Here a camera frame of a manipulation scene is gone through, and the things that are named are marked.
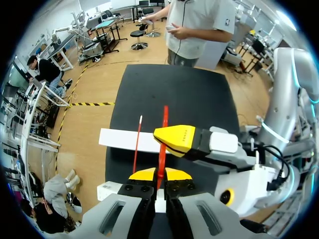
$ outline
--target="black cable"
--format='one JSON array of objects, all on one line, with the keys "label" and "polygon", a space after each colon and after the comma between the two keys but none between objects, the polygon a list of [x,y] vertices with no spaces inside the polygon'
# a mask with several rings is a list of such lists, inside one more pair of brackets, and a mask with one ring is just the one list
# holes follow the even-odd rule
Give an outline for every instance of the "black cable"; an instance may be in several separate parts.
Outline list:
[{"label": "black cable", "polygon": [[[182,27],[184,26],[186,3],[187,3],[188,1],[190,1],[190,0],[187,0],[187,1],[184,3],[183,21],[182,21],[182,23],[181,23],[181,26],[182,26]],[[179,52],[179,50],[180,50],[181,41],[182,41],[182,40],[179,40],[179,47],[178,47],[178,50],[177,50],[177,52],[176,52],[176,54],[175,54],[175,57],[174,57],[174,65],[175,65],[176,56],[177,56],[177,54],[178,54],[178,52]]]},{"label": "black cable", "polygon": [[[285,182],[288,179],[288,177],[290,176],[290,167],[289,167],[289,164],[284,160],[283,153],[277,147],[275,147],[273,145],[262,145],[262,144],[254,143],[254,146],[269,152],[270,154],[272,154],[273,156],[275,156],[276,158],[278,158],[278,160],[280,160],[282,162],[282,167],[281,167],[281,169],[279,171],[278,177],[281,177],[281,175],[282,175],[282,173],[284,171],[284,165],[287,166],[287,170],[288,170],[287,176],[285,178],[282,178],[284,180],[284,182]],[[275,152],[273,152],[269,148],[275,149],[280,155],[276,154]]]}]

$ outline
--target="jeans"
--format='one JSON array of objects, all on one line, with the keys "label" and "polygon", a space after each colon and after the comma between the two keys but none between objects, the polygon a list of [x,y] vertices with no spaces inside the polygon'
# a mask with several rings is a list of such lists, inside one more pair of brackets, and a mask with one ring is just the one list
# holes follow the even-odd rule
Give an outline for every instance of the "jeans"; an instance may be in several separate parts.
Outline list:
[{"label": "jeans", "polygon": [[[58,96],[62,96],[62,92],[63,92],[63,87],[59,87],[59,82],[62,78],[62,72],[60,72],[60,74],[58,75],[57,78],[55,78],[53,81],[51,81],[49,88],[56,93]],[[54,98],[53,94],[48,93],[50,97]]]},{"label": "jeans", "polygon": [[183,57],[177,55],[175,52],[168,49],[167,62],[170,65],[194,67],[196,65],[197,61],[198,61],[198,58],[186,59],[186,58],[183,58]]}]

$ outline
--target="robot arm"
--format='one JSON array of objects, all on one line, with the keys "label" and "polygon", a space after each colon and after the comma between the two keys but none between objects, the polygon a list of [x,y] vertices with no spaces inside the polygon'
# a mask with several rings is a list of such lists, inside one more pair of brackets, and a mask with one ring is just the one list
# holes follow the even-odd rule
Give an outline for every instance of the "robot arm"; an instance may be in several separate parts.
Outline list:
[{"label": "robot arm", "polygon": [[[234,211],[202,192],[187,173],[166,168],[165,178],[166,216],[173,238],[272,238],[242,226]],[[136,172],[117,192],[85,213],[80,227],[69,234],[55,234],[56,238],[148,239],[152,227],[161,232],[153,225],[156,200],[157,170]]]},{"label": "robot arm", "polygon": [[58,28],[58,29],[54,29],[52,31],[52,42],[57,43],[58,37],[57,37],[56,33],[57,32],[61,32],[61,31],[67,31],[68,33],[76,32],[76,30],[73,28],[72,25],[69,25],[69,26],[66,26],[66,27],[62,27],[62,28]]}]

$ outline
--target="workbench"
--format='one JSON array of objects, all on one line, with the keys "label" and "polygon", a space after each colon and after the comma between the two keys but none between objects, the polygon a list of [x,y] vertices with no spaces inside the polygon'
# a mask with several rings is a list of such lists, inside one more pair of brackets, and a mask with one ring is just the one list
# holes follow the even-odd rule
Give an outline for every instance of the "workbench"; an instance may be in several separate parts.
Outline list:
[{"label": "workbench", "polygon": [[[239,123],[231,91],[224,75],[171,65],[128,65],[115,102],[110,128],[153,132],[162,126],[164,105],[168,126],[220,127],[239,135]],[[107,148],[106,181],[126,183],[132,174],[134,151]],[[159,155],[138,152],[137,170],[158,166]],[[205,190],[214,190],[214,170],[184,158],[166,155],[166,166],[183,170]]]},{"label": "workbench", "polygon": [[[74,40],[75,45],[77,46],[77,42],[75,40],[75,36],[76,34],[70,34],[67,38],[64,39],[64,41],[61,42],[61,44],[59,45],[59,47],[57,49],[55,49],[48,57],[48,59],[52,60],[52,62],[59,67],[59,69],[62,71],[67,71],[67,70],[71,70],[74,68],[74,66],[71,64],[71,62],[69,61],[69,59],[66,57],[66,55],[63,52],[63,48],[71,41]],[[56,62],[56,60],[53,58],[56,54],[60,53],[62,55],[62,57],[65,60],[65,63],[68,64],[67,68],[62,69],[61,66]]]},{"label": "workbench", "polygon": [[[108,53],[112,53],[112,52],[119,52],[119,50],[114,50],[115,47],[119,44],[119,42],[121,40],[128,40],[127,38],[120,37],[119,28],[117,26],[117,22],[123,18],[124,18],[124,16],[114,17],[111,20],[101,22],[100,24],[98,24],[95,27],[97,39],[99,40],[99,42],[101,43],[101,46],[103,48],[103,54],[108,54]],[[114,25],[115,25],[116,32],[118,34],[118,39],[115,38],[115,35],[113,32],[112,26],[114,26]],[[107,33],[105,33],[105,31],[104,31],[104,29],[107,29],[107,28],[109,28],[111,30],[111,33],[112,33],[113,38],[111,38],[111,42],[107,41]],[[103,35],[105,43],[106,43],[105,46],[103,45],[103,40],[101,37],[102,35]]]}]

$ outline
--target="red stick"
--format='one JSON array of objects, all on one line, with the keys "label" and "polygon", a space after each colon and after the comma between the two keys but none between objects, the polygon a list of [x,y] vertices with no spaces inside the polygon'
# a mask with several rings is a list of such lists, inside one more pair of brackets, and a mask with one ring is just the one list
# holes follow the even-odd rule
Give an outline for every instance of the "red stick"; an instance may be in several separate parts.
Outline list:
[{"label": "red stick", "polygon": [[[163,117],[163,127],[168,125],[168,106],[164,106],[164,117]],[[165,159],[166,159],[166,145],[160,145],[159,151],[159,171],[158,171],[158,189],[164,178],[164,169],[165,169]]]},{"label": "red stick", "polygon": [[136,159],[137,159],[137,156],[138,156],[138,145],[139,145],[139,137],[140,137],[140,132],[141,132],[142,118],[143,118],[143,116],[140,117],[140,123],[139,123],[139,129],[138,129],[138,138],[136,140],[136,148],[135,148],[134,164],[133,164],[133,173],[136,172]]}]

